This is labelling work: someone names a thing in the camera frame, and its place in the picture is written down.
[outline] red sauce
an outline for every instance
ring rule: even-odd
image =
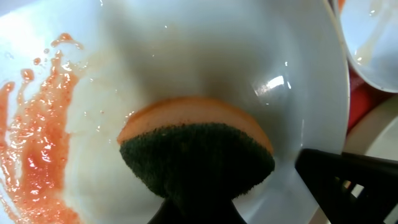
[[[79,223],[78,214],[62,200],[64,169],[68,159],[69,134],[65,132],[67,109],[79,79],[61,67],[61,51],[51,59],[52,68],[40,92],[24,101],[23,89],[34,79],[32,70],[23,70],[17,112],[7,127],[8,95],[14,88],[7,83],[0,90],[0,158],[6,183],[4,188],[18,209],[6,212],[15,222]],[[8,146],[6,130],[10,131]],[[16,177],[16,167],[22,170]]]
[[[343,10],[345,2],[346,0],[338,0],[338,9],[340,10],[340,12]]]
[[[62,33],[57,40],[53,41],[51,43],[51,47],[56,47],[60,45],[61,43],[69,43],[69,44],[74,44],[78,49],[84,49],[83,44],[73,40],[72,36],[67,33]]]
[[[40,58],[33,59],[33,64],[38,65],[40,63]]]

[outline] dirty plate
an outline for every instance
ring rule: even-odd
[[[296,173],[295,159],[303,147],[341,152],[348,119],[346,55],[327,1],[1,1],[0,10],[0,84],[15,83],[13,91],[2,92],[9,93],[3,106],[11,134],[3,138],[11,147],[1,153],[12,157],[2,163],[10,168],[2,168],[2,181],[11,183],[0,188],[8,212],[1,209],[2,223],[148,222],[162,199],[135,178],[115,139],[135,111],[185,95],[242,108],[274,145],[275,172],[234,201],[248,223],[311,219],[317,203]],[[64,32],[70,36],[59,38]],[[23,81],[21,69],[32,69],[34,79],[23,74]],[[63,91],[50,74],[76,85]],[[18,90],[27,104],[18,104]],[[21,109],[29,103],[41,103],[38,111],[62,106],[52,108],[57,122],[27,126],[50,119]],[[18,126],[21,119],[29,120]],[[65,120],[65,128],[49,129]],[[13,139],[19,127],[33,128],[20,136],[30,141]],[[58,130],[69,138],[68,147],[53,151],[61,145],[46,143],[60,139],[41,139],[39,130],[51,138]]]
[[[398,1],[335,0],[333,4],[351,66],[374,88],[398,93]]]

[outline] dark green scrubber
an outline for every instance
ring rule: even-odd
[[[124,141],[120,153],[149,190],[191,217],[246,194],[275,167],[253,138],[221,123],[162,127]]]

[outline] white bowl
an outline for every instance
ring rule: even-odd
[[[398,1],[346,0],[340,12],[334,0],[333,8],[350,65],[374,88],[398,93]]]
[[[0,8],[11,10],[0,17],[0,81],[19,85],[19,70],[34,69],[26,97],[50,69],[32,59],[53,55],[56,49],[42,51],[61,32],[85,45],[60,46],[72,62],[105,55],[107,63],[92,64],[80,80],[68,112],[63,198],[84,222],[145,223],[154,215],[162,199],[134,177],[114,140],[131,111],[182,95],[239,106],[269,135],[275,172],[235,200],[248,223],[311,219],[317,203],[294,162],[303,147],[340,153],[348,121],[346,55],[326,0],[53,0]]]

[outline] red surface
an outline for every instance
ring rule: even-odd
[[[351,98],[347,133],[373,108],[394,95],[393,93],[386,93],[371,87],[352,69],[349,71],[349,85]]]

